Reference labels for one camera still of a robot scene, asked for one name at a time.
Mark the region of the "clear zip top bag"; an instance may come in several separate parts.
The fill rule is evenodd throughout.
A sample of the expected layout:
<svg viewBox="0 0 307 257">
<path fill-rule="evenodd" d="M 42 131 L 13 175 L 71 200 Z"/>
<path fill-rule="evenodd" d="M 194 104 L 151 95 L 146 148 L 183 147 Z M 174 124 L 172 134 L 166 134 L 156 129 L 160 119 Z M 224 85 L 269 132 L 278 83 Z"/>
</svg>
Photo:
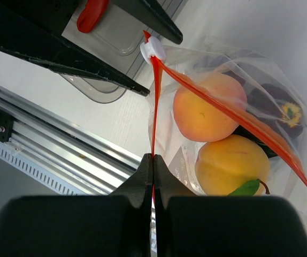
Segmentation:
<svg viewBox="0 0 307 257">
<path fill-rule="evenodd" d="M 247 49 L 144 37 L 152 152 L 198 195 L 280 196 L 307 228 L 307 106 L 278 66 Z"/>
</svg>

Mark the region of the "yellow lemon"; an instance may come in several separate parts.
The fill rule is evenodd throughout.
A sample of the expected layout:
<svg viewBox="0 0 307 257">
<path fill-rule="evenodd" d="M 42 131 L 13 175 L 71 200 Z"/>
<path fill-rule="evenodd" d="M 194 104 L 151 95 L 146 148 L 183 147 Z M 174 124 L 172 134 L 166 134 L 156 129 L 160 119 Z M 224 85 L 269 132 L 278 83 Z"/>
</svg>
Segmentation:
<svg viewBox="0 0 307 257">
<path fill-rule="evenodd" d="M 232 134 L 204 144 L 198 152 L 195 175 L 207 195 L 229 195 L 251 180 L 267 182 L 270 163 L 251 140 Z"/>
</svg>

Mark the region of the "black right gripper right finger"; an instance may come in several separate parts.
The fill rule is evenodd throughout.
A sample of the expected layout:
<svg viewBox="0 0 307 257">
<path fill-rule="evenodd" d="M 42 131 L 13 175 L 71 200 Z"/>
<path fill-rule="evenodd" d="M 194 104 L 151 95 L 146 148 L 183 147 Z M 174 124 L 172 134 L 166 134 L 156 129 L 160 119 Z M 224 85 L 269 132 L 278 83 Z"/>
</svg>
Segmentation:
<svg viewBox="0 0 307 257">
<path fill-rule="evenodd" d="M 162 156 L 154 156 L 153 198 L 158 256 L 179 256 L 182 246 L 178 240 L 185 232 L 186 222 L 186 215 L 181 210 L 182 200 L 195 195 L 169 171 Z"/>
</svg>

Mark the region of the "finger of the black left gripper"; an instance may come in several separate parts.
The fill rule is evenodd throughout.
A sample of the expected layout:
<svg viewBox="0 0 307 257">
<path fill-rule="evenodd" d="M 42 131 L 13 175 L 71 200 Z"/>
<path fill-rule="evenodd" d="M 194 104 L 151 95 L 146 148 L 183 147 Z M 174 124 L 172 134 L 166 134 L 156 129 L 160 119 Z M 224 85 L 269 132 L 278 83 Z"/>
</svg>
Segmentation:
<svg viewBox="0 0 307 257">
<path fill-rule="evenodd" d="M 0 1 L 0 51 L 54 73 L 150 91 L 62 36 L 78 1 Z"/>
<path fill-rule="evenodd" d="M 183 34 L 156 0 L 111 1 L 129 15 L 175 44 L 181 44 Z"/>
</svg>

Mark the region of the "peach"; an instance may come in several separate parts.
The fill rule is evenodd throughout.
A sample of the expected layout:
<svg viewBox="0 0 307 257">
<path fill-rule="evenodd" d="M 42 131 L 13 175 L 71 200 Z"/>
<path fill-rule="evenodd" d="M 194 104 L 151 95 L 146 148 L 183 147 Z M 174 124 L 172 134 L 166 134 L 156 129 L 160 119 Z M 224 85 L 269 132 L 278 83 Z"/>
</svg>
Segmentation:
<svg viewBox="0 0 307 257">
<path fill-rule="evenodd" d="M 198 85 L 215 96 L 235 99 L 235 104 L 242 109 L 246 107 L 247 96 L 243 86 L 228 75 L 207 73 Z M 197 142 L 222 140 L 239 126 L 226 114 L 184 87 L 180 87 L 174 96 L 173 116 L 181 134 Z"/>
</svg>

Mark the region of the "dark red passion fruit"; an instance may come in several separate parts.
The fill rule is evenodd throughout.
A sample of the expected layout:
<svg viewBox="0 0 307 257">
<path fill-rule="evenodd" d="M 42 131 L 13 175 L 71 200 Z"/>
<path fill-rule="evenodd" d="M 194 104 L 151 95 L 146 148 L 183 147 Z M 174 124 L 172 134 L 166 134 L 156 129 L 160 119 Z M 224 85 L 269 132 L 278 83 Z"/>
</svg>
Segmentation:
<svg viewBox="0 0 307 257">
<path fill-rule="evenodd" d="M 264 90 L 255 88 L 248 96 L 248 104 L 267 124 L 281 136 L 294 140 L 303 132 L 303 110 L 284 89 L 273 84 L 262 84 Z"/>
</svg>

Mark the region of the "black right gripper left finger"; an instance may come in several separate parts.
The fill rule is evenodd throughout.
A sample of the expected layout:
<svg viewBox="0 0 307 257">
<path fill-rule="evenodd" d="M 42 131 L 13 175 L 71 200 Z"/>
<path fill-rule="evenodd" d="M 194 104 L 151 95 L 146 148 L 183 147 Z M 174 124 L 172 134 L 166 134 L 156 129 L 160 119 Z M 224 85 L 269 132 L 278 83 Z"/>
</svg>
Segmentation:
<svg viewBox="0 0 307 257">
<path fill-rule="evenodd" d="M 108 256 L 150 256 L 152 162 L 151 154 L 144 154 L 135 173 L 109 195 Z"/>
</svg>

